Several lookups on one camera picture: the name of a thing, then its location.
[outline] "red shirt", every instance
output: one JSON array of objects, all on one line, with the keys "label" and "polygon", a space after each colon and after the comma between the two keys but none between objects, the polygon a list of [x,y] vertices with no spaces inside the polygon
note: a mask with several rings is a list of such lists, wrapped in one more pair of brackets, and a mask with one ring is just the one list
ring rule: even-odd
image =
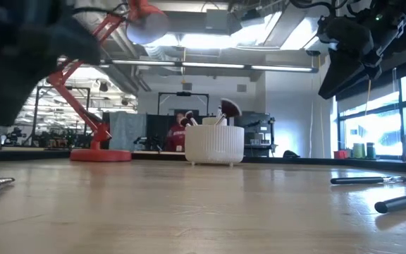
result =
[{"label": "red shirt", "polygon": [[[184,142],[186,136],[186,127],[176,124],[170,128],[167,134],[166,151],[184,152]],[[181,146],[181,151],[177,151],[177,146]]]}]

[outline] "wooden table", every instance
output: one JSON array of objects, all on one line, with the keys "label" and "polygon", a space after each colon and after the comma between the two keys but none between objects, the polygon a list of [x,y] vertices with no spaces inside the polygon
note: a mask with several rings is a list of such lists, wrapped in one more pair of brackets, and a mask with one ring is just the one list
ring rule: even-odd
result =
[{"label": "wooden table", "polygon": [[406,185],[330,186],[372,171],[187,162],[0,162],[0,254],[406,253]]}]

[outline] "desk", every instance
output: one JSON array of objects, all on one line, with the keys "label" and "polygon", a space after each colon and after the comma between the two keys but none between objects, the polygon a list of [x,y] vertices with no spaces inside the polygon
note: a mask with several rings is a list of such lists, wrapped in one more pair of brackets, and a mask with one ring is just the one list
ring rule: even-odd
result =
[{"label": "desk", "polygon": [[363,169],[188,162],[0,162],[2,253],[406,253],[406,185],[330,186]]}]

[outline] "person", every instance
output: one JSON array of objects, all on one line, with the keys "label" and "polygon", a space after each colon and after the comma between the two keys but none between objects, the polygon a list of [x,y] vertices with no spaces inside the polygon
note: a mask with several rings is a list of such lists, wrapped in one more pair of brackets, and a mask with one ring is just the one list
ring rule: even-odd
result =
[{"label": "person", "polygon": [[166,139],[166,151],[167,152],[184,152],[184,142],[186,130],[185,126],[180,124],[181,119],[184,118],[184,114],[176,114],[176,124],[170,128]]}]

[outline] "lamp base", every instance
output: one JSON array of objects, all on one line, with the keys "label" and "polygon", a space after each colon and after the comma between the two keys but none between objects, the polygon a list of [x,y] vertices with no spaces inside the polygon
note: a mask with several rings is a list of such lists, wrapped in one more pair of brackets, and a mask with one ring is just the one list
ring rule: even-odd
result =
[{"label": "lamp base", "polygon": [[122,150],[72,150],[70,160],[78,162],[130,162],[131,152]]}]

